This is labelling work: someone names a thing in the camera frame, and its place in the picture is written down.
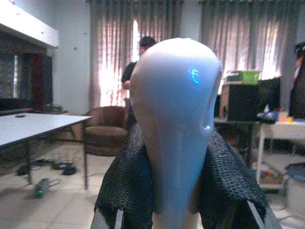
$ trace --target black speaker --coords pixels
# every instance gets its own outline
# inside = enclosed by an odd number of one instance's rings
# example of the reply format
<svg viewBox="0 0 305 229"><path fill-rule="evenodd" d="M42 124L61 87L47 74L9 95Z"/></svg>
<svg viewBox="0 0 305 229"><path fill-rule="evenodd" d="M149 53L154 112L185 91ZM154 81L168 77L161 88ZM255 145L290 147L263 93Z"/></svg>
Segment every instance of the black speaker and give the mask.
<svg viewBox="0 0 305 229"><path fill-rule="evenodd" d="M224 85L220 96L220 118L225 121L255 121L258 103L256 85Z"/></svg>

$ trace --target table leg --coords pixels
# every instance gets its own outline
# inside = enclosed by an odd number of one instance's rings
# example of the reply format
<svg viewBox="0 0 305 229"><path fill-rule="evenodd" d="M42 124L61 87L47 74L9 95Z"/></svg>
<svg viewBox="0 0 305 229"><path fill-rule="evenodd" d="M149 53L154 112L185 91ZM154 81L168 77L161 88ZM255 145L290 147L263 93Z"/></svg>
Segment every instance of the table leg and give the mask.
<svg viewBox="0 0 305 229"><path fill-rule="evenodd" d="M265 137L261 133L260 138L259 138L258 156L257 156L257 165L256 165L256 181L257 181L257 184L259 184L260 174L261 174L263 152L264 152L264 140L265 140Z"/></svg>
<svg viewBox="0 0 305 229"><path fill-rule="evenodd" d="M249 125L249 130L248 130L248 142L247 145L249 146L247 156L246 156L246 165L250 168L250 159L251 159L251 152L252 152L252 134L253 134L253 124Z"/></svg>
<svg viewBox="0 0 305 229"><path fill-rule="evenodd" d="M28 174L28 183L29 183L29 184L32 184L30 149L31 149L31 147L30 147L30 142L29 142L29 141L26 141L26 142L25 142L25 157L26 157L27 166L30 168L29 174Z"/></svg>
<svg viewBox="0 0 305 229"><path fill-rule="evenodd" d="M86 123L82 123L82 143L83 143L83 150L84 150L84 186L85 190L88 189L88 168L87 168L87 153L86 153L86 137L85 137L85 130L86 130Z"/></svg>

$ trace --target curtain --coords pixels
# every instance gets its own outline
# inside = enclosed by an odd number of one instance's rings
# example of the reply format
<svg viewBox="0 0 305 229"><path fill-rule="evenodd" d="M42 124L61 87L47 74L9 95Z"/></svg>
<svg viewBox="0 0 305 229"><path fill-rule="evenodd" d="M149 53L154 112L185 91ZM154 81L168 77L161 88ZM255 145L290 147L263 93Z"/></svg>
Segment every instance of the curtain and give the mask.
<svg viewBox="0 0 305 229"><path fill-rule="evenodd" d="M139 58L139 40L157 42L179 34L182 2L176 0L91 1L90 107L124 106L122 73Z"/></svg>
<svg viewBox="0 0 305 229"><path fill-rule="evenodd" d="M201 4L200 41L222 61L223 75L246 69L261 70L261 79L283 74L285 58L293 52L300 1L204 0Z"/></svg>

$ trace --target armchair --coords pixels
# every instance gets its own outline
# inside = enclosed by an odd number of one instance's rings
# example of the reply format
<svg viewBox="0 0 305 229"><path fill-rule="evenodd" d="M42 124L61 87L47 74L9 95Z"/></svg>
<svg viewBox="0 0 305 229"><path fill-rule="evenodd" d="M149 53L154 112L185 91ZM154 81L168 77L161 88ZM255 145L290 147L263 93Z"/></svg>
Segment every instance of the armchair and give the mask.
<svg viewBox="0 0 305 229"><path fill-rule="evenodd" d="M98 156L115 156L122 148L128 131L127 113L124 107L97 107L86 115L92 119L86 122L85 152Z"/></svg>

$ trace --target gear shift knob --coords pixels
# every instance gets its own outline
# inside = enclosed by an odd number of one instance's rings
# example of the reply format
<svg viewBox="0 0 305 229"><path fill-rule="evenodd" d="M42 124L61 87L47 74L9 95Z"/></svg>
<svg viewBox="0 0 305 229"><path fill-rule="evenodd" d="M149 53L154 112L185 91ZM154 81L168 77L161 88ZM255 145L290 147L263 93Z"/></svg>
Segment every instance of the gear shift knob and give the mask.
<svg viewBox="0 0 305 229"><path fill-rule="evenodd" d="M191 228L220 78L215 54L181 38L149 48L133 70L131 103L152 167L154 228Z"/></svg>

